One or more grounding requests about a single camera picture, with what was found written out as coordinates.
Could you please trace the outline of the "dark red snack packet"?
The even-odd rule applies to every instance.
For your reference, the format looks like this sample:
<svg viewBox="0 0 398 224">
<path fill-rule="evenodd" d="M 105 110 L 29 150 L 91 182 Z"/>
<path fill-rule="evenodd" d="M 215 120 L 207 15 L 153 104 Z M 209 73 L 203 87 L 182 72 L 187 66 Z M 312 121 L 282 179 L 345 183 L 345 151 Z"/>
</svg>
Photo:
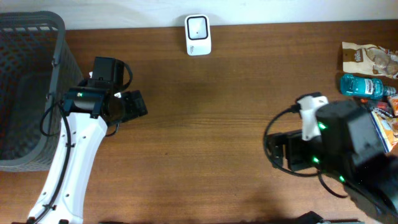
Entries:
<svg viewBox="0 0 398 224">
<path fill-rule="evenodd" d="M 373 111 L 378 114 L 383 114 L 389 118 L 394 117 L 394 112 L 388 103 L 377 100 L 360 99 L 360 102 L 368 111 Z"/>
</svg>

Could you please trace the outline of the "yellow snack bag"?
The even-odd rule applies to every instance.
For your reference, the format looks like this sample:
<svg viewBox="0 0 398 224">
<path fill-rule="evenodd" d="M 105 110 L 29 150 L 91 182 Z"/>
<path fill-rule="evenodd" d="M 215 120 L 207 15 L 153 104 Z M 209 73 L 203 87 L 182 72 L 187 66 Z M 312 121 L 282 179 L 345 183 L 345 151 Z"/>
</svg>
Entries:
<svg viewBox="0 0 398 224">
<path fill-rule="evenodd" d="M 384 151 L 391 152 L 397 146 L 397 119 L 371 112 L 376 131 L 382 140 Z"/>
</svg>

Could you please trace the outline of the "teal mouthwash bottle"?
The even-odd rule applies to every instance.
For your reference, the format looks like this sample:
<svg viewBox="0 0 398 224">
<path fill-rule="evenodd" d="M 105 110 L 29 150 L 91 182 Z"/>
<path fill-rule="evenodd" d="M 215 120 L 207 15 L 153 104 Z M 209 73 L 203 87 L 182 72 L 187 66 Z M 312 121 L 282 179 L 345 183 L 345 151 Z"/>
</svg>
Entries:
<svg viewBox="0 0 398 224">
<path fill-rule="evenodd" d="M 345 96 L 381 100 L 395 95 L 396 88 L 383 84 L 378 78 L 363 78 L 346 73 L 340 78 L 340 91 Z"/>
</svg>

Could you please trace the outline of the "beige cookie pouch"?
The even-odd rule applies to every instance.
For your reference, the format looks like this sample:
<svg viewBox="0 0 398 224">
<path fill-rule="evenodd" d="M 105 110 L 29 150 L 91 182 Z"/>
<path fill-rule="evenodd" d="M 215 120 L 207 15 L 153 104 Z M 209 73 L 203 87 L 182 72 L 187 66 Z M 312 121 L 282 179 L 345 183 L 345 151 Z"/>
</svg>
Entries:
<svg viewBox="0 0 398 224">
<path fill-rule="evenodd" d="M 397 79 L 397 50 L 342 42 L 343 71 Z"/>
</svg>

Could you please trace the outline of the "orange snack packet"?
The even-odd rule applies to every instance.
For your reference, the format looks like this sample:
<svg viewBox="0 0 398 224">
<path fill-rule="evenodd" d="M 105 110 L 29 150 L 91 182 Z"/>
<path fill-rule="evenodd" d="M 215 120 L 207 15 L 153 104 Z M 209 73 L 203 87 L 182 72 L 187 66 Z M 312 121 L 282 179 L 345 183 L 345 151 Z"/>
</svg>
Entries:
<svg viewBox="0 0 398 224">
<path fill-rule="evenodd" d="M 393 110 L 394 116 L 398 116 L 398 94 L 388 96 L 387 100 Z"/>
</svg>

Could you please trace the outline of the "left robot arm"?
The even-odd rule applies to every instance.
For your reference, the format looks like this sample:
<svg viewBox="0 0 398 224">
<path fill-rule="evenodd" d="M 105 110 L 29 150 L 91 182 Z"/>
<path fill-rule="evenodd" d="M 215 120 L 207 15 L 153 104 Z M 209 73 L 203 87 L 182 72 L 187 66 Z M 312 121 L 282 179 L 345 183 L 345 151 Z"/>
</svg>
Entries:
<svg viewBox="0 0 398 224">
<path fill-rule="evenodd" d="M 148 113 L 140 91 L 128 91 L 132 79 L 127 63 L 96 57 L 90 77 L 54 104 L 62 117 L 58 144 L 28 223 L 83 223 L 88 181 L 108 128 Z"/>
</svg>

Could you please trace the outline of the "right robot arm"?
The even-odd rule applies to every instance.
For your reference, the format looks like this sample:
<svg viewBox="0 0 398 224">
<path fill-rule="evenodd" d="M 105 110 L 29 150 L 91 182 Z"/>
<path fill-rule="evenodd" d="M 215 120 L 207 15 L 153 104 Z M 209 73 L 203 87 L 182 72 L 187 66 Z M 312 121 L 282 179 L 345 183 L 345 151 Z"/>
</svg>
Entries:
<svg viewBox="0 0 398 224">
<path fill-rule="evenodd" d="M 266 126 L 264 153 L 276 169 L 296 177 L 328 176 L 343 185 L 367 216 L 397 223 L 397 156 L 389 156 L 371 115 L 352 100 L 302 95 Z"/>
</svg>

